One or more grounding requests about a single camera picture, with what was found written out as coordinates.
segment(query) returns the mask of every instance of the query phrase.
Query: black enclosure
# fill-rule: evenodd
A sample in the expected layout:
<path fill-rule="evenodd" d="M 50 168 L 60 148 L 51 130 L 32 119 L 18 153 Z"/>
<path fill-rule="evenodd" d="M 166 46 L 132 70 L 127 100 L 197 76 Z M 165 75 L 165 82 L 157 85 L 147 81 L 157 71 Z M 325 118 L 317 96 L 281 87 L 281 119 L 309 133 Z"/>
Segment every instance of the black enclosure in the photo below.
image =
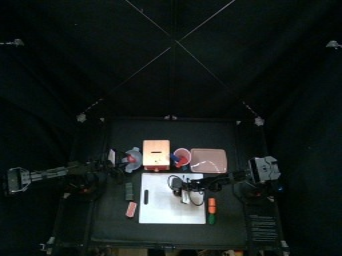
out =
<path fill-rule="evenodd" d="M 0 24 L 2 174 L 66 165 L 107 120 L 263 119 L 293 255 L 341 255 L 341 1 L 3 0 Z M 59 195 L 0 197 L 0 255 L 39 255 Z"/>

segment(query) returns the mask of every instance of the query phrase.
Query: white paper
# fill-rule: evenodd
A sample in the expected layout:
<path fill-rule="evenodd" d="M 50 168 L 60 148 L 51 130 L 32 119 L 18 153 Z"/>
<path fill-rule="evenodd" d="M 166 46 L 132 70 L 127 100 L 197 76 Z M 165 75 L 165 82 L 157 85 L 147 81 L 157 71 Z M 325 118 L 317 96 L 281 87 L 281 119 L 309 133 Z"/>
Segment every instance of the white paper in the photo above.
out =
<path fill-rule="evenodd" d="M 183 204 L 182 198 L 175 196 L 169 187 L 170 175 L 177 175 L 186 180 L 202 179 L 203 174 L 194 173 L 143 173 L 140 191 L 139 223 L 155 224 L 206 224 L 205 204 L 195 206 Z M 148 190 L 148 203 L 144 204 L 144 194 Z M 198 204 L 203 201 L 203 195 L 191 192 L 190 197 Z"/>

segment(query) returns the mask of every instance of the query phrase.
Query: orange box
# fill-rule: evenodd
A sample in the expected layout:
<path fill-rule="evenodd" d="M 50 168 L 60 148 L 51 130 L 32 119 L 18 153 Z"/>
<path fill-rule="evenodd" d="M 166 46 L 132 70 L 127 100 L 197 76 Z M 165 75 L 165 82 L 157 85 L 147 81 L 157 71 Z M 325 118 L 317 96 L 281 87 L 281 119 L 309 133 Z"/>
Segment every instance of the orange box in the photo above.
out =
<path fill-rule="evenodd" d="M 148 171 L 170 170 L 170 140 L 143 141 L 143 166 Z"/>

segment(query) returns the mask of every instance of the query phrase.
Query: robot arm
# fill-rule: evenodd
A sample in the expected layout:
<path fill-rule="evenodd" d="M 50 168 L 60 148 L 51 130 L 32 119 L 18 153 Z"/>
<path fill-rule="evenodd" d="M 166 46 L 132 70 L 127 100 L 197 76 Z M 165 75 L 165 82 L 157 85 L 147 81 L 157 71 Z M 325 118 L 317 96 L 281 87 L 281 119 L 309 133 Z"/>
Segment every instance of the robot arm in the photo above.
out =
<path fill-rule="evenodd" d="M 223 185 L 246 182 L 257 187 L 267 182 L 278 180 L 281 172 L 278 170 L 277 159 L 271 156 L 263 158 L 253 158 L 249 160 L 249 169 L 246 171 L 237 171 L 221 174 L 215 177 L 206 177 L 203 179 L 182 180 L 178 176 L 171 175 L 170 188 L 177 196 L 185 196 L 183 191 L 205 192 L 206 190 L 218 192 Z"/>

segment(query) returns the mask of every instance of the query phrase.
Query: light fixture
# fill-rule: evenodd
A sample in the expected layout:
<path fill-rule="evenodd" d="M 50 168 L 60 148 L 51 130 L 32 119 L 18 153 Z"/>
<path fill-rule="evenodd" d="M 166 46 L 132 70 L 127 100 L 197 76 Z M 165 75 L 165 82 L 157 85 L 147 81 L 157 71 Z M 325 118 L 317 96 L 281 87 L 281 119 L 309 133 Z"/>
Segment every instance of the light fixture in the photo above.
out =
<path fill-rule="evenodd" d="M 330 42 L 328 43 L 326 47 L 334 47 L 336 49 L 338 49 L 338 47 L 342 48 L 342 45 L 338 44 L 338 42 L 333 40 L 333 41 L 330 41 Z"/>
<path fill-rule="evenodd" d="M 15 39 L 14 42 L 0 42 L 0 45 L 15 45 L 15 46 L 24 46 L 24 42 L 22 39 Z"/>

